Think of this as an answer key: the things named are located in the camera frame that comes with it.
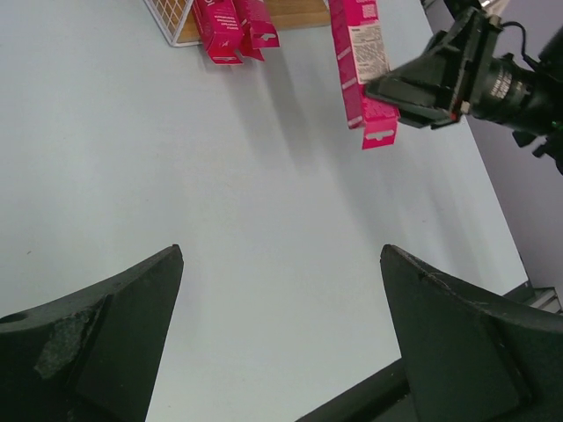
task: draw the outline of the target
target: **wall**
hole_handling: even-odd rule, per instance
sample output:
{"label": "wall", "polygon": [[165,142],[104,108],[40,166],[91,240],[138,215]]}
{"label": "wall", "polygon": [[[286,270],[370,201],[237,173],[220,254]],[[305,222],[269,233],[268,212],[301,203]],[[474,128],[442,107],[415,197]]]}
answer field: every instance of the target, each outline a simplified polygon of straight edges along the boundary
{"label": "wall", "polygon": [[[511,0],[504,20],[517,20],[528,31],[528,54],[537,57],[563,24],[563,3],[553,0]],[[428,10],[432,29],[450,27],[453,19],[442,1]],[[499,39],[495,55],[518,55],[521,35],[510,28]],[[502,210],[530,279],[536,286],[556,286],[563,293],[563,176],[551,158],[537,159],[519,149],[511,131],[470,119],[475,140],[493,182]]]}

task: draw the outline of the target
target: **light blue surface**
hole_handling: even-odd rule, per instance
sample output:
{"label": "light blue surface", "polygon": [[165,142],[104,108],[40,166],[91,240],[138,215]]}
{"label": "light blue surface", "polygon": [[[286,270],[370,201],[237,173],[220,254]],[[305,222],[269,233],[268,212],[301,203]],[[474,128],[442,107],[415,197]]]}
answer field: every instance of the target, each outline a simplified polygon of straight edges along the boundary
{"label": "light blue surface", "polygon": [[[380,11],[391,64],[416,56],[417,0]],[[0,3],[0,313],[180,244],[149,422],[291,421],[397,359],[386,243],[498,293],[526,280],[465,124],[361,151],[330,29],[281,42],[219,69],[141,0]]]}

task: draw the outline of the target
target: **wooden shelf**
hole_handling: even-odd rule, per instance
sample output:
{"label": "wooden shelf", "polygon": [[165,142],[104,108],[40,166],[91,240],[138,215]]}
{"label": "wooden shelf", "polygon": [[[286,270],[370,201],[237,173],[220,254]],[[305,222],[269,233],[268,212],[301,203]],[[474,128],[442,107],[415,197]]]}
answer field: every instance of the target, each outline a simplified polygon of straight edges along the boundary
{"label": "wooden shelf", "polygon": [[[278,31],[330,25],[331,19],[323,0],[266,0],[274,25]],[[178,43],[194,42],[200,39],[190,12],[182,28]]]}

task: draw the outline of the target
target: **pink box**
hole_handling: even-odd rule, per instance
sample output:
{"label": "pink box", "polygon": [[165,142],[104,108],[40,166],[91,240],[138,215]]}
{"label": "pink box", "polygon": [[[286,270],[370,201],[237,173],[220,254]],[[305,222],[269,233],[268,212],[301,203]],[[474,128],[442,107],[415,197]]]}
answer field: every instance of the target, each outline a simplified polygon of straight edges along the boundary
{"label": "pink box", "polygon": [[329,0],[329,5],[348,127],[363,127],[363,149],[391,145],[397,107],[363,93],[369,80],[389,70],[376,0]]}
{"label": "pink box", "polygon": [[245,57],[264,60],[261,48],[279,47],[280,39],[272,18],[262,0],[233,0],[240,25],[245,34],[240,53]]}
{"label": "pink box", "polygon": [[194,18],[201,42],[215,64],[241,64],[235,50],[244,33],[232,0],[195,0]]}

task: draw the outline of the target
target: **white sticker label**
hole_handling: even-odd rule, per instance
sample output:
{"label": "white sticker label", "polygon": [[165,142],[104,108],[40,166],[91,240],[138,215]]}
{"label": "white sticker label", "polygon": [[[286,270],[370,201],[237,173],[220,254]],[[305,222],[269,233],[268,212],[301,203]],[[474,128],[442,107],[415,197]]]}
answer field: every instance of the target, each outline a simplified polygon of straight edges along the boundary
{"label": "white sticker label", "polygon": [[384,52],[381,26],[378,23],[350,26],[355,71],[361,85],[389,71]]}

